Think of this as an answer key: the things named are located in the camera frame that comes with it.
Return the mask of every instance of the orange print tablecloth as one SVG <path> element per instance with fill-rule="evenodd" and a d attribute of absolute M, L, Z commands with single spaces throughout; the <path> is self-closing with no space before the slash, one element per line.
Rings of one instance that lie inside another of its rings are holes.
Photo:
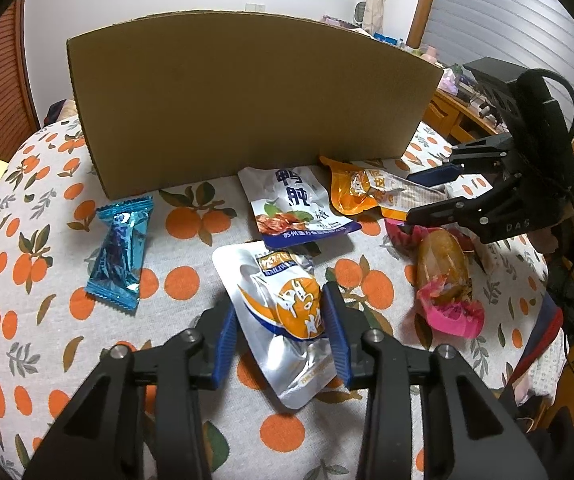
<path fill-rule="evenodd" d="M 405 176 L 440 164 L 449 145 L 420 124 L 401 160 L 372 160 Z M 323 168 L 314 168 L 324 176 Z M 460 177 L 463 196 L 488 189 Z M 83 287 L 106 227 L 96 218 L 108 200 L 100 187 L 77 117 L 37 132 L 16 153 L 0 182 L 0 462 L 14 478 L 103 349 L 160 345 L 213 305 L 224 288 L 211 263 L 217 247 L 257 239 L 237 177 L 154 193 L 135 316 L 94 301 Z M 361 298 L 371 319 L 404 344 L 456 346 L 491 388 L 502 388 L 522 355 L 544 294 L 546 266 L 525 237 L 494 244 L 502 263 L 491 276 L 472 265 L 474 295 L 486 309 L 483 333 L 462 340 L 432 332 L 416 316 L 414 268 L 398 254 L 376 214 L 362 230 L 318 242 L 322 284 L 335 276 Z M 422 423 L 417 390 L 414 478 L 422 478 Z M 366 408 L 365 392 L 333 380 L 298 412 L 267 388 L 243 340 L 228 380 L 201 393 L 206 445 L 215 479 L 354 478 Z M 146 478 L 155 466 L 145 449 Z"/>

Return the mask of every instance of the screw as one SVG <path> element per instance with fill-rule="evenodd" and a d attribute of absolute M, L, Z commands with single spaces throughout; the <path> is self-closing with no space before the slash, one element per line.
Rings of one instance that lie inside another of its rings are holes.
<path fill-rule="evenodd" d="M 370 343 L 380 343 L 385 338 L 385 333 L 377 328 L 372 328 L 367 330 L 365 333 L 365 339 Z"/>
<path fill-rule="evenodd" d="M 445 359 L 453 359 L 458 355 L 458 350 L 451 345 L 440 345 L 436 350 L 438 351 L 438 354 Z"/>
<path fill-rule="evenodd" d="M 180 337 L 187 343 L 195 343 L 200 339 L 200 332 L 194 328 L 188 328 L 180 332 Z"/>
<path fill-rule="evenodd" d="M 109 350 L 109 355 L 114 359 L 122 359 L 129 353 L 129 348 L 125 345 L 116 345 Z"/>

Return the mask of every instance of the wall outlet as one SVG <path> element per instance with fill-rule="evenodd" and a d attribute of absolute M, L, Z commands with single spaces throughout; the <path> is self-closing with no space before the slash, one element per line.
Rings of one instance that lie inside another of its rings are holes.
<path fill-rule="evenodd" d="M 244 4 L 245 12 L 265 12 L 265 4 Z"/>

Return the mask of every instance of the window blind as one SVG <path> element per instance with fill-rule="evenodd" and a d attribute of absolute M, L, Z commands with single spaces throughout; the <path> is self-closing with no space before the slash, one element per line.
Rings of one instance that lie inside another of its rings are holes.
<path fill-rule="evenodd" d="M 574 87 L 574 20 L 558 0 L 434 0 L 422 43 L 444 65 L 489 56 L 528 68 L 547 68 Z M 568 124 L 567 92 L 550 84 Z"/>

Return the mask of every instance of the brown cardboard panel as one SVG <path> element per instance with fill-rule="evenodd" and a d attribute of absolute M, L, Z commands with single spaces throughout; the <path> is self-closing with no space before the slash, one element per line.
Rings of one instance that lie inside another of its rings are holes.
<path fill-rule="evenodd" d="M 442 73 L 355 32 L 246 12 L 149 16 L 67 51 L 111 199 L 320 154 L 400 156 Z"/>

